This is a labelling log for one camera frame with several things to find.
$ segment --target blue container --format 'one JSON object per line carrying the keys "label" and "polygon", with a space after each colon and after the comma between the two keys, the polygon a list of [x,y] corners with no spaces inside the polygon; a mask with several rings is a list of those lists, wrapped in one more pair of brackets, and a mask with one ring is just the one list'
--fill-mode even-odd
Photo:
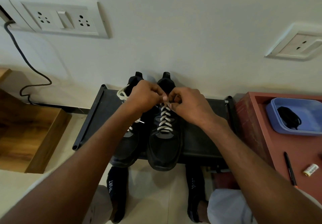
{"label": "blue container", "polygon": [[[281,106],[290,108],[302,120],[297,130],[286,127],[286,123],[277,112]],[[322,135],[322,103],[317,100],[274,98],[266,106],[266,112],[276,132],[305,136]]]}

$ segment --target electrical cord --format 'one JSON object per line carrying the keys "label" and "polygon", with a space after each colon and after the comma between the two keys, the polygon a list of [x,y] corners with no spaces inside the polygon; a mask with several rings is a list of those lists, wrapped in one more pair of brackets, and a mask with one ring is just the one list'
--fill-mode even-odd
{"label": "electrical cord", "polygon": [[23,60],[26,62],[26,64],[27,64],[27,65],[28,65],[28,66],[29,66],[29,67],[30,67],[34,72],[36,72],[37,74],[39,74],[39,75],[43,76],[44,78],[46,78],[46,79],[49,81],[49,83],[44,83],[44,84],[27,85],[27,86],[24,86],[24,87],[19,91],[20,96],[22,96],[22,97],[27,96],[27,100],[28,100],[28,102],[29,102],[30,104],[33,104],[33,103],[30,101],[30,94],[22,94],[22,91],[24,91],[26,88],[29,88],[29,87],[49,86],[49,85],[51,85],[51,84],[52,84],[52,81],[49,79],[49,77],[47,77],[46,75],[44,75],[44,74],[42,74],[41,72],[37,71],[35,68],[33,68],[33,66],[28,62],[28,60],[27,60],[26,56],[23,54],[23,52],[22,52],[22,50],[20,49],[20,47],[19,47],[19,45],[18,45],[18,43],[17,43],[16,39],[14,38],[14,35],[13,35],[13,34],[9,31],[9,29],[8,29],[8,26],[9,26],[10,24],[13,24],[13,23],[15,23],[15,21],[14,21],[14,20],[7,21],[7,22],[5,23],[5,25],[4,25],[4,28],[5,28],[6,32],[10,35],[10,37],[11,37],[12,41],[14,42],[15,47],[17,48],[17,50],[18,50],[18,51],[19,51],[19,53],[21,54],[21,56],[22,56]]}

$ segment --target black pen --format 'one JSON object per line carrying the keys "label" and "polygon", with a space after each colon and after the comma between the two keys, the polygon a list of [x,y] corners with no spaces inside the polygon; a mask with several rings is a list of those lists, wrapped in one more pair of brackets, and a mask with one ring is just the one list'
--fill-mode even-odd
{"label": "black pen", "polygon": [[293,172],[293,169],[292,169],[292,166],[291,166],[291,162],[289,161],[289,158],[288,158],[288,155],[287,155],[286,152],[284,152],[284,159],[285,159],[286,166],[287,166],[287,169],[288,169],[289,177],[291,178],[292,185],[294,187],[296,187],[296,188],[299,188],[296,185],[296,180],[295,180],[294,172]]}

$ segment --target black sock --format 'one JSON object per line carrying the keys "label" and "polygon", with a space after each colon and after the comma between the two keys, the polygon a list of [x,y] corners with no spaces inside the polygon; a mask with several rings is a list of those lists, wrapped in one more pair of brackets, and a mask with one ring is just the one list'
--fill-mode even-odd
{"label": "black sock", "polygon": [[113,206],[117,206],[113,223],[119,223],[125,214],[127,195],[128,169],[112,166],[107,176],[107,188],[109,190]]}
{"label": "black sock", "polygon": [[193,222],[200,222],[198,216],[198,204],[200,201],[206,201],[204,191],[204,178],[200,166],[185,166],[187,184],[189,189],[188,197],[188,216]]}

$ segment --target floor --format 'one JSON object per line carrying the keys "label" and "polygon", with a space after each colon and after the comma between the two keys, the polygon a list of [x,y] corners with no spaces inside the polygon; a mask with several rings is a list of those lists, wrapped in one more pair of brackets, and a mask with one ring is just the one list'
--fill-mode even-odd
{"label": "floor", "polygon": [[[86,115],[73,114],[66,131],[51,157],[45,173],[51,172],[68,159]],[[111,165],[100,184],[106,186]],[[0,170],[0,216],[15,204],[42,174],[16,173]],[[212,192],[210,173],[204,171],[206,196]],[[187,215],[188,187],[185,167],[177,164],[168,172],[153,170],[146,160],[137,160],[129,171],[129,198],[125,217],[121,223],[186,224],[193,223]]]}

